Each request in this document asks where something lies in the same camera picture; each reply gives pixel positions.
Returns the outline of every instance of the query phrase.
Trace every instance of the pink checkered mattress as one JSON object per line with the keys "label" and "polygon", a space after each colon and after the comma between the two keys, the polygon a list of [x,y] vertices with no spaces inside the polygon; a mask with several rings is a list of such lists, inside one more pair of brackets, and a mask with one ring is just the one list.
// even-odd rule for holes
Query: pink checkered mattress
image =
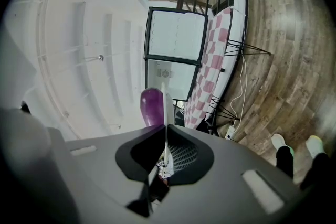
{"label": "pink checkered mattress", "polygon": [[221,71],[231,24],[231,9],[218,13],[209,21],[202,67],[195,87],[184,106],[185,127],[196,129],[206,115]]}

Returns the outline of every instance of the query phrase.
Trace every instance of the white cable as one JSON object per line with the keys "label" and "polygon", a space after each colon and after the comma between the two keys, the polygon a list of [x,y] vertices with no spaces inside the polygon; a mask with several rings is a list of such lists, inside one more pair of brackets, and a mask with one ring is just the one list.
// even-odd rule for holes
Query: white cable
{"label": "white cable", "polygon": [[[236,9],[234,6],[231,7],[232,9],[234,9],[235,11],[239,12],[240,14],[242,14],[244,17],[246,16],[246,14],[243,14],[241,11],[239,11],[239,7]],[[244,22],[244,19],[243,19],[243,33],[244,33],[244,39],[246,38],[246,32],[245,32],[245,22]],[[237,96],[236,98],[232,99],[231,103],[230,103],[230,107],[231,109],[233,110],[233,112],[235,113],[236,117],[237,117],[237,113],[236,111],[233,109],[232,107],[232,102],[238,98],[240,98],[242,95],[243,95],[243,84],[241,82],[241,75],[243,74],[243,69],[244,69],[244,64],[245,64],[245,92],[244,92],[244,99],[243,99],[243,106],[242,106],[242,113],[240,115],[240,121],[239,121],[239,125],[237,127],[237,129],[232,133],[232,134],[235,134],[239,127],[240,127],[240,124],[242,122],[242,119],[243,119],[243,112],[244,112],[244,105],[245,105],[245,99],[246,99],[246,90],[247,90],[247,70],[246,70],[246,61],[245,61],[245,58],[244,58],[244,55],[242,55],[243,57],[243,63],[242,63],[242,66],[241,66],[241,73],[240,73],[240,76],[239,76],[239,80],[240,80],[240,89],[241,89],[241,94],[239,96]]]}
{"label": "white cable", "polygon": [[241,124],[241,122],[242,122],[241,120],[242,120],[242,118],[243,118],[244,104],[245,104],[245,99],[246,99],[247,71],[246,71],[246,61],[245,61],[244,55],[242,55],[242,57],[243,57],[243,63],[245,63],[245,92],[244,92],[244,100],[243,100],[242,113],[241,113],[241,115],[240,115],[239,125],[238,125],[237,129],[236,129],[232,134],[236,133],[236,132],[238,131],[239,127],[240,127],[240,124]]}
{"label": "white cable", "polygon": [[244,61],[243,61],[243,64],[241,66],[241,72],[240,72],[240,76],[239,76],[239,80],[240,80],[240,90],[241,90],[241,94],[239,96],[237,96],[236,98],[232,99],[231,103],[230,103],[230,107],[231,109],[233,110],[233,112],[235,113],[236,117],[237,117],[237,113],[236,111],[233,109],[232,107],[232,102],[235,101],[236,99],[238,99],[239,97],[241,97],[243,95],[243,85],[241,83],[241,75],[243,74],[243,69],[244,69]]}

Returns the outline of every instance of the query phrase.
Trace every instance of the power outlet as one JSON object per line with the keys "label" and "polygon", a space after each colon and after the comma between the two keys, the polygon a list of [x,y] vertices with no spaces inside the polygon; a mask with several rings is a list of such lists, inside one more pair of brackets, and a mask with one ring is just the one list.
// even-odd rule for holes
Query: power outlet
{"label": "power outlet", "polygon": [[225,139],[231,140],[234,139],[234,132],[236,131],[236,128],[234,128],[232,125],[230,125],[229,129],[227,130],[227,133],[225,135]]}

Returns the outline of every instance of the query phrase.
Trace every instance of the person's leg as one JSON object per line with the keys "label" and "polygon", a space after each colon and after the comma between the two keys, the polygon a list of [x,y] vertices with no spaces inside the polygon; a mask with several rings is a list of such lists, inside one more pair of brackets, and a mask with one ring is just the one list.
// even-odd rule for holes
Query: person's leg
{"label": "person's leg", "polygon": [[277,167],[293,178],[293,156],[294,150],[285,144],[284,137],[280,134],[272,136],[273,146],[277,149]]}
{"label": "person's leg", "polygon": [[332,168],[331,161],[324,152],[323,142],[319,137],[315,135],[310,136],[306,141],[306,146],[311,157],[313,158],[313,164],[300,185],[302,190],[318,182],[319,180],[323,180],[328,176],[330,169]]}

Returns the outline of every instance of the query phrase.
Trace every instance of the wooden floor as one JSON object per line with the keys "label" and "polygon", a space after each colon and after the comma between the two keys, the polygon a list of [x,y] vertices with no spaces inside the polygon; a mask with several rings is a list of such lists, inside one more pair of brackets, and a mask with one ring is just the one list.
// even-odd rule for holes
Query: wooden floor
{"label": "wooden floor", "polygon": [[[312,159],[305,141],[322,138],[330,154],[336,137],[335,28],[323,0],[249,0],[247,43],[272,56],[246,56],[247,91],[235,139],[275,164],[271,136],[280,133],[295,150],[294,181]],[[240,95],[240,62],[225,107]],[[241,113],[243,98],[233,103]],[[223,118],[218,123],[225,123]]]}

